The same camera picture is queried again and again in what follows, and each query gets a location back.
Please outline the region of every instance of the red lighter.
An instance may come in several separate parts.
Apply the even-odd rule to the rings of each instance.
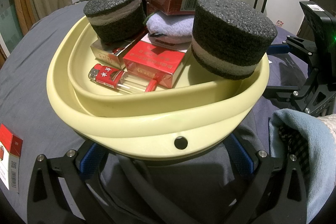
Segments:
[[[3,150],[3,146],[1,145],[0,146],[0,160],[3,160],[3,153],[4,153],[4,150]]]
[[[157,85],[156,80],[148,81],[134,75],[129,75],[123,70],[100,64],[96,64],[90,70],[88,76],[93,82],[130,94],[153,91]]]

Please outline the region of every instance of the white stripe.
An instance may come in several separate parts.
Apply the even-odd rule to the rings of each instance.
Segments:
[[[192,37],[192,47],[194,49],[194,52],[197,54],[197,56],[207,65],[210,67],[213,67],[219,71],[222,71],[224,73],[227,73],[229,75],[249,75],[252,73],[257,64],[251,65],[251,66],[238,66],[229,62],[226,62],[224,60],[220,60],[219,58],[211,55],[206,50],[204,50],[194,39],[194,36]]]
[[[6,57],[8,57],[10,55],[10,53],[9,53],[9,50],[8,50],[6,44],[5,44],[5,42],[4,42],[4,40],[1,36],[1,33],[0,33],[0,46],[2,47],[3,51],[5,52]]]
[[[139,8],[141,2],[142,0],[133,0],[131,3],[127,4],[126,6],[120,8],[117,11],[114,11],[107,15],[88,17],[87,19],[92,25],[95,26],[107,25],[122,18],[125,18],[131,13],[133,13],[136,9]]]

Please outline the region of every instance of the yellow plastic basin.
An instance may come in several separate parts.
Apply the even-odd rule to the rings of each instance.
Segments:
[[[90,69],[102,63],[90,49],[96,39],[86,17],[72,27],[50,63],[48,98],[74,130],[134,158],[170,160],[216,145],[244,119],[268,82],[266,54],[253,75],[240,81],[209,73],[191,55],[175,88],[120,95],[88,79]],[[180,136],[188,141],[183,150],[174,145]]]

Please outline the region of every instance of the black metal bracket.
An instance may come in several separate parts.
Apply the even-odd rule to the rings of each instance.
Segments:
[[[107,215],[97,199],[81,179],[75,160],[86,150],[86,141],[77,152],[69,150],[63,157],[36,158],[28,190],[27,219],[29,224],[40,223],[103,223],[115,222]],[[70,193],[85,220],[73,215],[58,178],[64,178]]]
[[[255,177],[224,224],[305,224],[307,198],[296,157],[289,155],[282,163],[262,150],[256,156],[259,166]]]
[[[251,155],[253,147],[250,143],[243,141],[239,136],[238,139],[242,141],[244,149],[247,149]],[[60,158],[47,159],[45,155],[39,155],[36,158],[28,191],[27,218],[29,224],[115,224],[78,171],[78,168],[81,168],[80,160],[87,157],[92,143],[92,141],[86,141],[78,152],[69,150]],[[284,163],[281,159],[271,158],[265,151],[258,151],[253,154],[252,158],[258,161],[254,178],[224,224],[305,223],[305,186],[295,156],[290,155]],[[71,212],[59,182],[61,177],[65,179],[85,220]],[[280,215],[284,210],[286,210],[286,217],[281,218]],[[128,219],[128,221],[133,219],[129,214],[127,217],[122,219]]]
[[[331,83],[323,71],[315,42],[288,36],[282,44],[271,45],[267,54],[292,53],[308,64],[309,76],[304,85],[267,86],[263,96],[290,102],[296,110],[312,116],[325,116],[333,113],[336,86]]]

